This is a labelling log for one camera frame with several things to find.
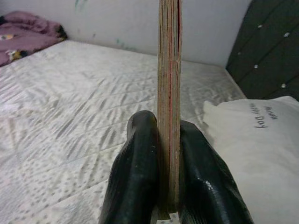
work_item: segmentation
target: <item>white pillow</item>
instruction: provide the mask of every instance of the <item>white pillow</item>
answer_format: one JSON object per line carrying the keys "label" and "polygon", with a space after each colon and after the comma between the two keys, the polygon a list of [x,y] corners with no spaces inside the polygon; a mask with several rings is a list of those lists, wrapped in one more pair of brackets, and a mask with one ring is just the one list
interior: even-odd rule
{"label": "white pillow", "polygon": [[203,121],[255,224],[299,223],[299,102],[205,102]]}

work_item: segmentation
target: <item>mattress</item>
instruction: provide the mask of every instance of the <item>mattress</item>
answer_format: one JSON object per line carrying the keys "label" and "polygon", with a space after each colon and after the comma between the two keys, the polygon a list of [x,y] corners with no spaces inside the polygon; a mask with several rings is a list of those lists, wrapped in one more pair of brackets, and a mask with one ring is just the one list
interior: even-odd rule
{"label": "mattress", "polygon": [[[182,119],[240,98],[223,68],[182,62]],[[156,56],[64,41],[1,67],[0,223],[96,224],[140,110],[157,111]]]}

